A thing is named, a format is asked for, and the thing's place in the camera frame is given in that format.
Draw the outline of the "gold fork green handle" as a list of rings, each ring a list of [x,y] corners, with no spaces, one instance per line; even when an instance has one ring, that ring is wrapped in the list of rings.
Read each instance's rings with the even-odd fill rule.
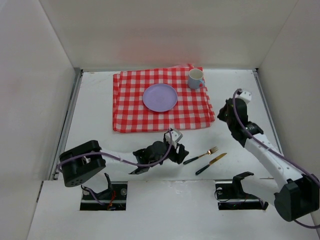
[[[215,146],[215,147],[209,149],[209,150],[208,150],[206,153],[204,153],[204,154],[201,154],[201,155],[199,155],[199,156],[196,156],[196,157],[193,157],[193,158],[191,158],[191,159],[185,160],[185,161],[183,162],[183,164],[184,164],[184,165],[187,165],[187,164],[189,164],[189,163],[191,163],[191,162],[193,162],[193,161],[195,161],[195,160],[197,160],[197,159],[199,159],[199,158],[201,158],[201,157],[203,157],[203,156],[212,155],[213,153],[217,152],[218,150],[219,150],[218,147]]]

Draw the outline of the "gold knife green handle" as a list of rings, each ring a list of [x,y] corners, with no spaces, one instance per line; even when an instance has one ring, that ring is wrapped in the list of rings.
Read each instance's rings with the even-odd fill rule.
[[[207,165],[205,165],[204,167],[202,167],[201,169],[197,170],[195,172],[195,175],[198,176],[199,174],[201,174],[202,172],[204,172],[206,169],[208,169],[211,165],[213,165],[215,162],[217,162],[218,160],[220,160],[221,158],[223,158],[225,155],[227,155],[227,153],[222,153],[219,156],[215,157],[214,159],[212,159]]]

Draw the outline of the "red white checkered cloth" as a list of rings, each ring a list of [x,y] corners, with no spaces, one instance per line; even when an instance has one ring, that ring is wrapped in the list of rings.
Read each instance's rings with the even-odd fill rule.
[[[215,121],[205,81],[188,85],[191,64],[113,74],[112,128],[118,133],[196,130]]]

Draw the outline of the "light blue mug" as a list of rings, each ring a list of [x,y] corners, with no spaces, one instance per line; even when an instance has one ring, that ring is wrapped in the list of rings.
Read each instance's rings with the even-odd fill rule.
[[[193,68],[188,73],[188,86],[190,89],[197,90],[205,87],[204,73],[198,68]]]

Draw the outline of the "lilac plastic plate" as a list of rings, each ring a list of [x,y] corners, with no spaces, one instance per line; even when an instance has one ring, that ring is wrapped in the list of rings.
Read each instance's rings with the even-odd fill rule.
[[[172,86],[158,83],[144,91],[142,101],[149,110],[163,113],[171,110],[177,104],[178,94]]]

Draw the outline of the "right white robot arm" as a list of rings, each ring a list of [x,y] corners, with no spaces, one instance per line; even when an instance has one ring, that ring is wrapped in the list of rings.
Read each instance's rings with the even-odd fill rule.
[[[232,137],[250,152],[270,173],[276,184],[262,183],[246,171],[232,178],[235,195],[253,195],[272,204],[287,222],[296,221],[320,208],[320,182],[295,163],[274,150],[263,130],[248,120],[247,104],[240,98],[229,98],[218,113]]]

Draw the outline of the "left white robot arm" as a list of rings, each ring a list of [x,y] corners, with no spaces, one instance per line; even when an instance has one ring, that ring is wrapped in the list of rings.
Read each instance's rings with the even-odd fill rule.
[[[103,153],[99,142],[90,140],[61,153],[57,170],[62,173],[64,186],[73,188],[83,185],[103,170],[107,166],[105,158],[136,167],[131,175],[146,173],[150,168],[162,165],[166,160],[180,165],[189,155],[185,146],[179,143],[182,136],[171,128],[163,135],[162,141],[155,141],[129,154],[136,162],[124,159],[119,152]]]

